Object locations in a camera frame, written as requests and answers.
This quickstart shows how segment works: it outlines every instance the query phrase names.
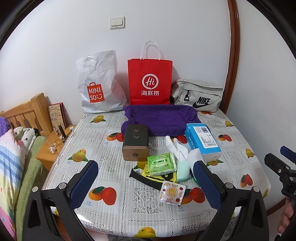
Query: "nike swoosh logo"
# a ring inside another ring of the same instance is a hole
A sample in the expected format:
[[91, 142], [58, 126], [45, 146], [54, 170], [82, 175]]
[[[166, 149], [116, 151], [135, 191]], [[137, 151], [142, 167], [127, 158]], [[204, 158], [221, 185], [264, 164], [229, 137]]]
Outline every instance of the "nike swoosh logo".
[[204, 106], [211, 105], [211, 104], [200, 104], [200, 105], [197, 105], [196, 102], [194, 102], [193, 105], [192, 105], [192, 107], [193, 108], [200, 108], [200, 107], [204, 107]]

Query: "packet with fruit print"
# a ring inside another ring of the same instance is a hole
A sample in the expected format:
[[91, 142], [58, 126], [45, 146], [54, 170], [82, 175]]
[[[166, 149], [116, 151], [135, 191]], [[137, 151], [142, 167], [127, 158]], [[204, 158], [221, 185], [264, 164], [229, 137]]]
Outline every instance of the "packet with fruit print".
[[159, 193], [160, 202], [180, 206], [186, 186], [178, 183], [164, 181]]

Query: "light switch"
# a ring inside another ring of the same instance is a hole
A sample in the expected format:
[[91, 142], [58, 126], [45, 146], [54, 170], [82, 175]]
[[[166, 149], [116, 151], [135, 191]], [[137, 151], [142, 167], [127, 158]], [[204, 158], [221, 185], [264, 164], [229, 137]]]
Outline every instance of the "light switch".
[[110, 29], [125, 28], [125, 17], [110, 18]]

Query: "purple cloth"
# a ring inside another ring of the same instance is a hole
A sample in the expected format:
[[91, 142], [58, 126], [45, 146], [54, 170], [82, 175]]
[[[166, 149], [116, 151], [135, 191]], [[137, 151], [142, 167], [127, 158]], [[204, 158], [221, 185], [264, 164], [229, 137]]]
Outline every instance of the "purple cloth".
[[197, 111], [188, 105], [129, 105], [123, 109], [128, 120], [121, 126], [122, 134], [128, 124], [146, 124], [150, 136], [180, 136], [187, 123], [201, 123]]
[[4, 135], [10, 129], [11, 127], [8, 120], [0, 116], [0, 136]]

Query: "blue gripper pad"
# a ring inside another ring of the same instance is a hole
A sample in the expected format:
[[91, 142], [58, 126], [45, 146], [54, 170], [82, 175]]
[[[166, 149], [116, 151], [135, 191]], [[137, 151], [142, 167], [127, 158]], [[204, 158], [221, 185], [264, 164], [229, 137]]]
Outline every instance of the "blue gripper pad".
[[69, 187], [72, 188], [69, 196], [69, 205], [72, 210], [81, 206], [94, 180], [98, 176], [98, 173], [98, 164], [95, 161], [90, 160], [81, 172], [75, 174], [68, 182]]
[[296, 163], [296, 153], [290, 150], [288, 147], [282, 146], [280, 149], [280, 153], [289, 159], [291, 162]]
[[198, 161], [194, 163], [193, 175], [198, 181], [200, 188], [204, 192], [211, 207], [219, 211], [223, 203], [222, 195], [213, 180], [210, 178], [209, 174], [203, 169]]

